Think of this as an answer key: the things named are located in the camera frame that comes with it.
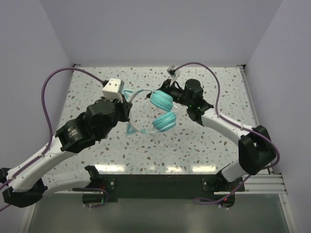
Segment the teal white cat-ear headphones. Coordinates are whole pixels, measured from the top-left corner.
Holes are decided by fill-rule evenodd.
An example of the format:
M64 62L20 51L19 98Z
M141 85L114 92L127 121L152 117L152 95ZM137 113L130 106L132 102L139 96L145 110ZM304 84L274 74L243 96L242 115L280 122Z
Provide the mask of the teal white cat-ear headphones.
M131 113L129 113L130 121L126 127L126 135L133 135L136 133L143 133L143 134L156 134L156 133L163 133L168 131L176 126L177 116L173 108L178 109L173 104L173 99L171 96L166 94L161 90L155 89L139 89L139 90L130 90L124 89L123 94L127 102L133 103L133 100L137 97L138 94L141 92L153 92L159 91L159 98L156 100L150 100L150 104L154 107L155 110L162 113L160 117L157 117L152 122L153 129L151 131L146 130L145 128L140 128L136 123L134 118L132 117Z

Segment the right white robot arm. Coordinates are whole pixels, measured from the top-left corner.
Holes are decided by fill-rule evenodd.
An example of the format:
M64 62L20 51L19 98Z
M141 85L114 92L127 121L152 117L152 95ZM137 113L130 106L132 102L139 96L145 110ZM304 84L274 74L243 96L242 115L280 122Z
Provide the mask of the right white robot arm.
M217 174L216 184L219 189L227 191L236 179L244 175L256 175L272 161L279 161L279 152L265 127L251 127L226 118L218 112L216 106L204 100L203 93L203 88L196 79L187 80L184 88L167 79L159 89L148 94L147 98L164 111L169 111L174 103L186 106L192 121L217 131L238 146L238 159Z

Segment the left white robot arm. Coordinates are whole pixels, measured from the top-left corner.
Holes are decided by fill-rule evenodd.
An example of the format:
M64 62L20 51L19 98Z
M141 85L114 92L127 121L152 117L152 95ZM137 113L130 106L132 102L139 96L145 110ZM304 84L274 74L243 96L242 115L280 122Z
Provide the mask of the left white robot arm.
M73 173L47 173L62 161L106 139L118 122L128 122L132 106L126 100L99 99L58 129L47 145L24 163L15 168L1 168L4 202L24 208L37 203L45 194L67 189L98 189L102 179L95 166Z

